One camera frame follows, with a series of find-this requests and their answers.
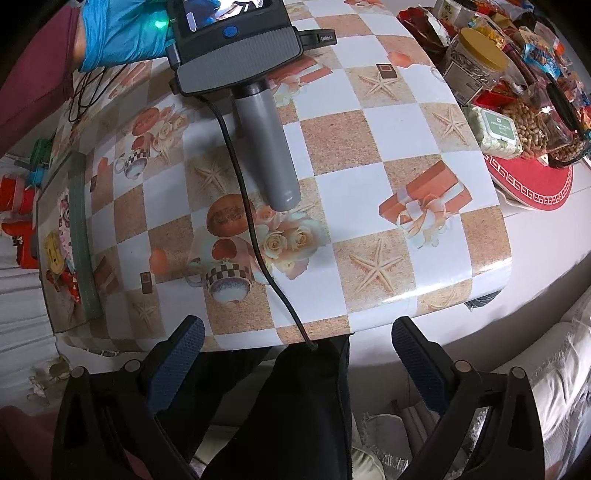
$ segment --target yellow jar lid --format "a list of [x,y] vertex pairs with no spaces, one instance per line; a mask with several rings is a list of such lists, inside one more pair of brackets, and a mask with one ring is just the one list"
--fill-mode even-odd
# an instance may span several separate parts
[[504,72],[507,68],[507,57],[499,47],[473,28],[462,28],[460,33],[462,46],[479,62],[496,72]]

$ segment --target black wire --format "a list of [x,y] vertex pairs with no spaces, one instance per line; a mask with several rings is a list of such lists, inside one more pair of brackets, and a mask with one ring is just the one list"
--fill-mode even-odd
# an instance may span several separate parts
[[232,143],[232,139],[230,138],[230,133],[228,133],[228,126],[226,125],[226,121],[224,120],[223,115],[217,108],[217,106],[211,103],[210,100],[206,99],[203,95],[196,95],[195,97],[197,98],[197,100],[205,103],[205,105],[209,107],[209,109],[215,115],[217,122],[220,125],[220,128],[222,129],[223,139],[226,143],[226,148],[228,149],[228,153],[230,155],[232,167],[234,167],[234,172],[236,173],[236,179],[238,180],[238,186],[240,188],[240,194],[242,196],[242,203],[244,204],[244,212],[246,213],[248,233],[251,237],[252,248],[255,252],[256,261],[259,264],[259,267],[261,267],[262,274],[265,276],[273,291],[277,294],[277,296],[283,302],[283,305],[285,305],[287,311],[290,313],[291,317],[294,319],[295,325],[298,327],[298,330],[300,331],[300,334],[306,342],[308,348],[310,348],[310,350],[312,351],[316,350],[318,348],[318,345],[312,342],[312,340],[310,340],[310,337],[308,336],[306,329],[302,325],[300,317],[298,317],[295,308],[292,306],[285,294],[281,291],[279,285],[277,285],[277,283],[275,282],[275,279],[271,276],[271,273],[268,271],[267,266],[265,265],[265,261],[263,260],[263,257],[261,255],[261,250],[259,249],[258,241],[256,240],[255,222],[252,218],[251,207],[249,204],[250,200],[248,199],[248,192],[246,191],[246,185],[244,183],[242,170],[240,169],[240,164],[238,163],[238,158],[236,156],[236,150],[234,150],[234,144]]
[[[99,91],[99,87],[101,86],[103,79],[105,78],[105,75],[107,74],[107,71],[109,69],[107,67],[103,67],[103,69],[99,73],[94,75],[92,78],[90,76],[92,75],[94,70],[92,72],[86,72],[84,74],[84,76],[82,77],[82,79],[78,82],[78,85],[76,85],[76,89],[74,90],[74,95],[72,95],[72,98],[70,99],[70,106],[69,106],[69,111],[68,111],[68,121],[71,124],[75,124],[76,122],[79,122],[82,119],[82,117],[84,116],[84,114],[86,113],[86,111],[91,106],[93,106],[96,102],[98,102],[100,100],[100,98],[105,94],[107,89],[111,86],[111,84],[115,81],[115,79],[121,74],[121,72],[123,72],[123,70],[125,70],[126,67],[127,67],[127,65],[123,65],[119,69],[119,71],[117,73],[115,73],[115,75],[113,75],[113,78],[111,78],[107,82],[105,88],[103,88],[98,95],[97,95],[97,92]],[[98,82],[96,82],[95,91],[92,93],[92,96],[90,97],[90,101],[86,104],[82,103],[82,97],[84,96],[86,89],[88,88],[89,85],[92,84],[92,82],[94,82],[99,77],[100,77],[100,79]],[[77,104],[78,110],[77,110],[76,117],[72,118],[72,111],[74,109],[75,102]]]

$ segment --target blue glove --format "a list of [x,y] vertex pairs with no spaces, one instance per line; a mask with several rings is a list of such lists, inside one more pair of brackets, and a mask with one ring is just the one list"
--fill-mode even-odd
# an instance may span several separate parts
[[86,55],[81,72],[164,57],[174,42],[165,0],[86,0],[82,18]]

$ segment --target blue button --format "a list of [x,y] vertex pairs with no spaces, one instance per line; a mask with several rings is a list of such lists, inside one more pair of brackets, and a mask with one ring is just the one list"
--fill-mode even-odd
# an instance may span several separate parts
[[238,29],[234,26],[223,29],[223,36],[226,38],[236,37],[236,35],[238,35]]

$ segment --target grey handle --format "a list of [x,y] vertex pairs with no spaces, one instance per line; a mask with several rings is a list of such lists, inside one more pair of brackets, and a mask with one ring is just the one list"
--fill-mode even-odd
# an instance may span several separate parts
[[300,184],[272,92],[234,101],[265,200],[276,212],[294,208],[301,200]]

